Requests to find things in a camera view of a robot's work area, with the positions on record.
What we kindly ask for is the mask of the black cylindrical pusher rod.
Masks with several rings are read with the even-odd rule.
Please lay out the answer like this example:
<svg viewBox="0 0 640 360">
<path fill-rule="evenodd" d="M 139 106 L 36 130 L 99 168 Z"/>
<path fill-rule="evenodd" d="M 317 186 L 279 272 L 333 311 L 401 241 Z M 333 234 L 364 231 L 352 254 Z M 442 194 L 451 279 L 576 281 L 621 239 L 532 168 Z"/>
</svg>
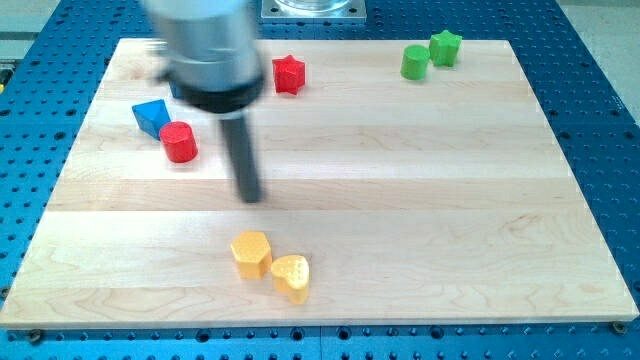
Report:
<svg viewBox="0 0 640 360">
<path fill-rule="evenodd" d="M 223 118 L 220 125 L 238 195 L 245 203 L 257 203 L 262 199 L 262 190 L 246 117 Z"/>
</svg>

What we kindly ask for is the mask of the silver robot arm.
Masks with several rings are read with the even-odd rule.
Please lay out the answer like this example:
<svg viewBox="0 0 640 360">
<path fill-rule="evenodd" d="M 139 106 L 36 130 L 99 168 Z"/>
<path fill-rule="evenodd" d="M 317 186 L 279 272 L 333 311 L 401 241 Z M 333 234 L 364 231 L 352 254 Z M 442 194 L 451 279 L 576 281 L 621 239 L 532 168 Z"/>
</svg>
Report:
<svg viewBox="0 0 640 360">
<path fill-rule="evenodd" d="M 216 116 L 238 195 L 245 203 L 259 202 L 246 109 L 261 95 L 265 76 L 249 3 L 146 0 L 143 9 L 165 41 L 167 67 L 161 78 L 174 84 L 187 104 Z"/>
</svg>

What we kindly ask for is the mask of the blue block behind arm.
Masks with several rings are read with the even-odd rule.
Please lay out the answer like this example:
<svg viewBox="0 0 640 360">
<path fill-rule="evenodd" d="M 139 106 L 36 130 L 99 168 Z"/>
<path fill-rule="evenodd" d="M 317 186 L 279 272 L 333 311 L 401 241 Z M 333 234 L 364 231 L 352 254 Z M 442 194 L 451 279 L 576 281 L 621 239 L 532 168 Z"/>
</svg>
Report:
<svg viewBox="0 0 640 360">
<path fill-rule="evenodd" d="M 175 81 L 170 81 L 169 87 L 170 87 L 171 94 L 175 99 L 178 99 L 178 100 L 184 99 L 181 88 Z"/>
</svg>

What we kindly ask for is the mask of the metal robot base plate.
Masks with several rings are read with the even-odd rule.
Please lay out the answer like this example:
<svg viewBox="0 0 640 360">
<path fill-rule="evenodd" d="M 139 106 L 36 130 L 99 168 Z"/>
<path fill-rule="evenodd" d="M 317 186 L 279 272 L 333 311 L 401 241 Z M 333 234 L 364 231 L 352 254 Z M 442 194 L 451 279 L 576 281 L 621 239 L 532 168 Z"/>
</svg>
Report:
<svg viewBox="0 0 640 360">
<path fill-rule="evenodd" d="M 367 20 L 365 0 L 262 0 L 262 23 L 348 22 Z"/>
</svg>

